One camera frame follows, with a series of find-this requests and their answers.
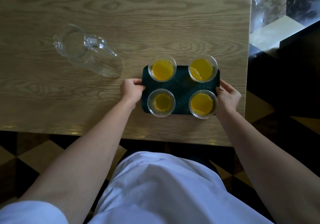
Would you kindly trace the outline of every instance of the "wooden table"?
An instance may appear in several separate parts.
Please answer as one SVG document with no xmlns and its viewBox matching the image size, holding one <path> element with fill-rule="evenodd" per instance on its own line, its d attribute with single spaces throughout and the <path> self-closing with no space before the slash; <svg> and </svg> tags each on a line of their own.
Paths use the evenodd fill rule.
<svg viewBox="0 0 320 224">
<path fill-rule="evenodd" d="M 124 78 L 142 76 L 158 53 L 186 65 L 214 56 L 242 93 L 244 115 L 251 0 L 0 0 L 0 130 L 82 135 L 120 99 Z M 122 77 L 75 68 L 53 46 L 62 24 L 105 38 L 123 58 Z M 157 118 L 133 110 L 123 138 L 230 145 L 215 116 Z"/>
</svg>

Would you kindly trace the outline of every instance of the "marble floor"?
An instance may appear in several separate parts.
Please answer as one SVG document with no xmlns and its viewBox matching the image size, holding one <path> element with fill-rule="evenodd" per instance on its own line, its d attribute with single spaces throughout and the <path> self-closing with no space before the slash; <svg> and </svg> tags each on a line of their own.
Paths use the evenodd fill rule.
<svg viewBox="0 0 320 224">
<path fill-rule="evenodd" d="M 320 176 L 320 0 L 252 0 L 246 119 Z M 76 136 L 0 131 L 0 204 L 20 197 Z M 135 141 L 137 148 L 148 144 Z M 105 187 L 122 155 L 122 140 Z M 170 153 L 167 143 L 159 151 Z M 202 146 L 227 188 L 271 218 L 231 147 Z"/>
</svg>

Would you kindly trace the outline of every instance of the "yellow drink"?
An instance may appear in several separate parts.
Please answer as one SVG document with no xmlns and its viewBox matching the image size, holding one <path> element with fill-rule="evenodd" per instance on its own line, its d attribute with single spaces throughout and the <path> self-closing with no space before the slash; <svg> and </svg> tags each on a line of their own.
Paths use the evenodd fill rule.
<svg viewBox="0 0 320 224">
<path fill-rule="evenodd" d="M 168 111 L 171 108 L 171 98 L 166 94 L 159 94 L 155 97 L 153 105 L 158 111 Z"/>
<path fill-rule="evenodd" d="M 174 66 L 169 60 L 160 59 L 152 65 L 154 77 L 160 81 L 168 80 L 174 73 Z"/>
<path fill-rule="evenodd" d="M 198 81 L 206 81 L 213 73 L 212 64 L 205 59 L 194 60 L 190 65 L 190 73 L 192 77 Z"/>
<path fill-rule="evenodd" d="M 191 109 L 198 115 L 206 115 L 210 113 L 214 104 L 212 99 L 205 93 L 199 93 L 191 99 Z"/>
</svg>

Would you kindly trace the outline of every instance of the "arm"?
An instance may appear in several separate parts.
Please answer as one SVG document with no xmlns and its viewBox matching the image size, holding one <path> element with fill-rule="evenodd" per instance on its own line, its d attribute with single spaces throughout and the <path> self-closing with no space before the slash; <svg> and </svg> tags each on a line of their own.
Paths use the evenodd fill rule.
<svg viewBox="0 0 320 224">
<path fill-rule="evenodd" d="M 224 81 L 217 117 L 248 177 L 277 223 L 320 220 L 320 178 L 236 112 L 241 94 Z"/>
<path fill-rule="evenodd" d="M 123 130 L 144 86 L 126 79 L 122 99 L 89 132 L 61 154 L 21 197 L 58 207 L 70 224 L 82 223 L 107 174 Z"/>
</svg>

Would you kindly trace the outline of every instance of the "plastic cup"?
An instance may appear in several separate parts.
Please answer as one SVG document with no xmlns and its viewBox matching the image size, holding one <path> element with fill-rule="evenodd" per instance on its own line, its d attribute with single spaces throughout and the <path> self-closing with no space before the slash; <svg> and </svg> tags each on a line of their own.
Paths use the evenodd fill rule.
<svg viewBox="0 0 320 224">
<path fill-rule="evenodd" d="M 212 107 L 211 111 L 210 111 L 208 114 L 198 114 L 198 113 L 195 113 L 195 112 L 192 110 L 192 108 L 191 108 L 191 99 L 192 99 L 195 95 L 200 94 L 200 93 L 204 93 L 204 94 L 208 95 L 208 96 L 211 98 L 212 102 L 213 102 L 213 107 Z M 213 114 L 216 112 L 217 107 L 218 107 L 218 99 L 217 99 L 216 95 L 214 95 L 213 92 L 210 92 L 210 91 L 208 91 L 208 90 L 199 90 L 199 91 L 195 92 L 194 94 L 192 94 L 192 96 L 190 97 L 190 100 L 189 100 L 189 110 L 190 110 L 190 112 L 191 112 L 195 117 L 197 117 L 197 118 L 199 118 L 199 119 L 207 119 L 207 118 L 209 118 L 211 115 L 213 115 Z"/>
<path fill-rule="evenodd" d="M 172 73 L 172 76 L 171 76 L 170 78 L 168 78 L 167 80 L 159 80 L 159 79 L 157 79 L 157 78 L 154 76 L 153 72 L 152 72 L 152 66 L 154 65 L 154 63 L 155 63 L 156 61 L 158 61 L 158 60 L 161 60 L 161 59 L 169 60 L 169 61 L 171 62 L 171 64 L 173 65 L 173 73 Z M 148 66 L 149 75 L 152 77 L 153 80 L 156 80 L 156 81 L 158 81 L 158 82 L 169 81 L 169 80 L 174 76 L 174 74 L 176 73 L 176 70 L 177 70 L 177 64 L 176 64 L 175 60 L 174 60 L 171 56 L 165 55 L 165 54 L 163 54 L 163 55 L 157 55 L 157 56 L 153 57 L 152 60 L 151 60 L 151 62 L 150 62 L 150 64 L 149 64 L 149 66 Z"/>
<path fill-rule="evenodd" d="M 205 60 L 209 61 L 209 63 L 212 65 L 212 68 L 213 68 L 212 75 L 205 81 L 199 81 L 199 80 L 195 79 L 191 75 L 191 72 L 190 72 L 190 67 L 191 67 L 192 62 L 194 62 L 195 60 L 198 60 L 198 59 L 205 59 Z M 215 60 L 215 58 L 213 58 L 212 56 L 206 55 L 206 54 L 200 54 L 200 55 L 197 55 L 192 58 L 192 60 L 189 63 L 189 66 L 188 66 L 188 72 L 189 72 L 189 75 L 192 78 L 192 80 L 197 81 L 197 82 L 208 82 L 208 81 L 211 81 L 216 76 L 216 74 L 218 72 L 218 63 Z"/>
<path fill-rule="evenodd" d="M 165 95 L 169 96 L 170 99 L 171 99 L 171 106 L 166 111 L 158 110 L 155 107 L 155 104 L 154 104 L 155 98 L 160 94 L 165 94 Z M 148 109 L 149 109 L 150 113 L 152 113 L 154 116 L 166 117 L 166 116 L 170 115 L 173 112 L 173 110 L 174 110 L 174 108 L 176 106 L 176 100 L 174 99 L 174 95 L 171 92 L 169 92 L 168 90 L 166 90 L 166 89 L 157 89 L 157 90 L 154 90 L 152 93 L 150 93 L 150 95 L 148 97 L 148 100 L 147 100 L 147 105 L 148 105 Z"/>
</svg>

